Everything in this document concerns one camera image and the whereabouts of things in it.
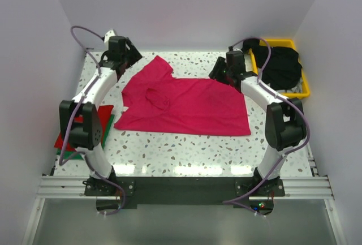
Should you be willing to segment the pink t shirt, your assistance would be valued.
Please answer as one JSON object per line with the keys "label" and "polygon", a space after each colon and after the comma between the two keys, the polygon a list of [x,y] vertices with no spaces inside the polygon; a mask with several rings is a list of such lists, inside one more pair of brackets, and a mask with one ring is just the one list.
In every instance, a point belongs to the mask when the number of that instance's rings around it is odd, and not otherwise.
{"label": "pink t shirt", "polygon": [[127,108],[117,130],[206,136],[249,136],[244,96],[212,79],[175,78],[156,56],[122,90]]}

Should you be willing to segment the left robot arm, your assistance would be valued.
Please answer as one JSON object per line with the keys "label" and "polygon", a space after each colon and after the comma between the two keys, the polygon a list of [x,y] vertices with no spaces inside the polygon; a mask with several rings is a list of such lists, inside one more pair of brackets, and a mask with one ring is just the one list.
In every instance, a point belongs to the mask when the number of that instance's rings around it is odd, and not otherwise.
{"label": "left robot arm", "polygon": [[111,178],[113,167],[101,146],[102,126],[98,108],[109,90],[116,85],[126,69],[142,59],[142,55],[128,37],[108,32],[104,38],[107,50],[97,62],[97,68],[85,87],[71,100],[59,105],[59,120],[63,145],[59,164],[64,165],[66,146],[75,149],[73,158],[81,155],[90,169],[90,176],[99,179],[97,188],[104,195],[117,190],[117,181]]}

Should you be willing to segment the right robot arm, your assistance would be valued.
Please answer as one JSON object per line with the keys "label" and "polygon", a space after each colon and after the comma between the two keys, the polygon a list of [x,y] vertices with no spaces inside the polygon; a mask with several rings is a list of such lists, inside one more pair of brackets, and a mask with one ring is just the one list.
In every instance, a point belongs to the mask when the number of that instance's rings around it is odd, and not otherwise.
{"label": "right robot arm", "polygon": [[264,135],[268,146],[254,170],[252,187],[248,189],[264,196],[272,189],[272,184],[278,182],[287,155],[297,150],[308,135],[301,101],[279,94],[254,72],[247,72],[244,54],[240,50],[228,51],[225,57],[218,57],[209,77],[232,86],[265,112]]}

